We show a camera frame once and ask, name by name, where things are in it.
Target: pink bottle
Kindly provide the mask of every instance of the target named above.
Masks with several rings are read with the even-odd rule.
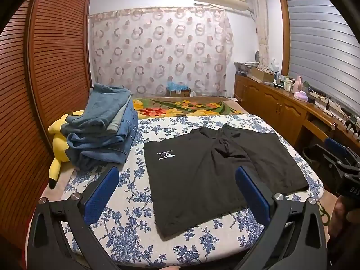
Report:
[[[299,92],[300,90],[302,90],[302,77],[298,76],[294,83],[293,94]]]

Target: blue floral pattern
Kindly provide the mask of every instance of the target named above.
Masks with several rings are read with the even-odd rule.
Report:
[[[225,123],[237,128],[262,133],[276,133],[261,118],[254,115],[220,115],[203,117],[174,117],[139,120],[139,128],[127,162],[117,166],[119,184],[105,207],[99,221],[90,228],[109,256],[124,265],[163,267],[190,265],[217,260],[252,246],[261,234],[250,210],[218,217],[164,241],[156,230],[151,190],[144,158],[144,143],[173,138],[201,126],[219,129]],[[277,134],[309,183],[307,192],[287,196],[290,200],[305,201],[309,196],[320,199],[323,184],[304,159]],[[96,180],[104,167],[91,172],[74,170],[62,199],[74,192],[83,192]],[[81,254],[67,223],[63,223],[69,245]]]

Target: blue gripper pad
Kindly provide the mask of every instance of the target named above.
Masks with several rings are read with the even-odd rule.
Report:
[[[348,152],[344,146],[336,142],[331,138],[326,138],[324,141],[325,148],[329,150],[334,155],[339,155],[341,157],[346,157]]]
[[[87,225],[98,222],[118,183],[119,170],[113,167],[85,204],[84,221]]]
[[[271,220],[270,205],[257,188],[258,185],[264,186],[265,184],[257,180],[252,175],[252,178],[250,178],[248,173],[251,175],[249,171],[246,172],[243,167],[239,167],[235,172],[236,184],[244,196],[248,204],[248,208],[253,213],[256,221],[264,226],[267,226]]]

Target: black shirt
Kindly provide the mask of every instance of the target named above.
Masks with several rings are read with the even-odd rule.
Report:
[[[246,208],[235,182],[239,166],[273,193],[308,189],[295,160],[276,134],[201,127],[189,134],[144,144],[156,225],[163,237]]]

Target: folded clothes stack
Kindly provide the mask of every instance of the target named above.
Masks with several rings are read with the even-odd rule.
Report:
[[[137,111],[131,92],[95,83],[80,116],[68,116],[61,126],[71,163],[88,171],[104,162],[123,164],[137,132]]]

